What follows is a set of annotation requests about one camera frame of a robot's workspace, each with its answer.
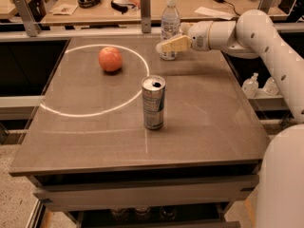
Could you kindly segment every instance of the white robotic arm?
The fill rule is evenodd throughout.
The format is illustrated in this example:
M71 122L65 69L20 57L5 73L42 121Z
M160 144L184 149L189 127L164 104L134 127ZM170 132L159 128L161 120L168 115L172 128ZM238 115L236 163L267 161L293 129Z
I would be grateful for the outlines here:
M159 43L157 52L221 50L238 58L260 57L275 79L297 123L304 123L304 62L278 34L269 16L258 9L235 21L181 24L182 34Z

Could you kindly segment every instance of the white bottle cap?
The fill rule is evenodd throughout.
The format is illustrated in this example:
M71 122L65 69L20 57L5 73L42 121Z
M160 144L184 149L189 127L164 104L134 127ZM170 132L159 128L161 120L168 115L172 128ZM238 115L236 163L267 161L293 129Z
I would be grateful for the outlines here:
M167 0L167 6L176 6L177 0Z

